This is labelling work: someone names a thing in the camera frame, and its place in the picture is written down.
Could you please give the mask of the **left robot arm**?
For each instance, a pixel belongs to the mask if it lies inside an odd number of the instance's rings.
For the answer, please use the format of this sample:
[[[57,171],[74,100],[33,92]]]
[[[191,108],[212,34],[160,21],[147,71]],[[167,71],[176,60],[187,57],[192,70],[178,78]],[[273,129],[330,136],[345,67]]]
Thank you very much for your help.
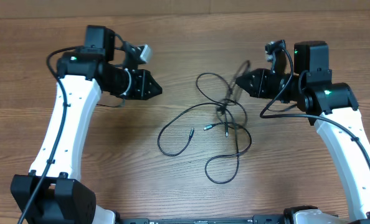
[[[88,26],[82,45],[56,50],[49,70],[57,82],[55,105],[40,151],[26,175],[15,175],[11,194],[28,223],[119,223],[120,216],[97,204],[81,183],[83,147],[93,111],[104,92],[148,100],[162,88],[143,65],[149,45],[116,41],[104,26]]]

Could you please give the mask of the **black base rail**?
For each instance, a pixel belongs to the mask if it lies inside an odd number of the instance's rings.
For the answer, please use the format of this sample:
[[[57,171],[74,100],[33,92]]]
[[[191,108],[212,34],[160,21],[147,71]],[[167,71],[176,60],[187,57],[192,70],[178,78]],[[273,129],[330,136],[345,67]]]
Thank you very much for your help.
[[[246,218],[121,218],[119,224],[285,224],[283,215],[254,215]]]

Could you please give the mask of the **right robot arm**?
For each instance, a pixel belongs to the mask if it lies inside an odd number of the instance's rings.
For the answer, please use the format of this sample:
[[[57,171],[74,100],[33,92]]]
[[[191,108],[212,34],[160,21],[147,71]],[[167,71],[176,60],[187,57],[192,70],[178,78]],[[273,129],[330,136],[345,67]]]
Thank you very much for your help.
[[[322,138],[339,174],[348,203],[348,223],[370,223],[370,143],[358,101],[346,83],[333,83],[329,47],[322,40],[297,42],[290,55],[285,41],[265,46],[271,68],[236,78],[251,97],[271,103],[294,101]]]

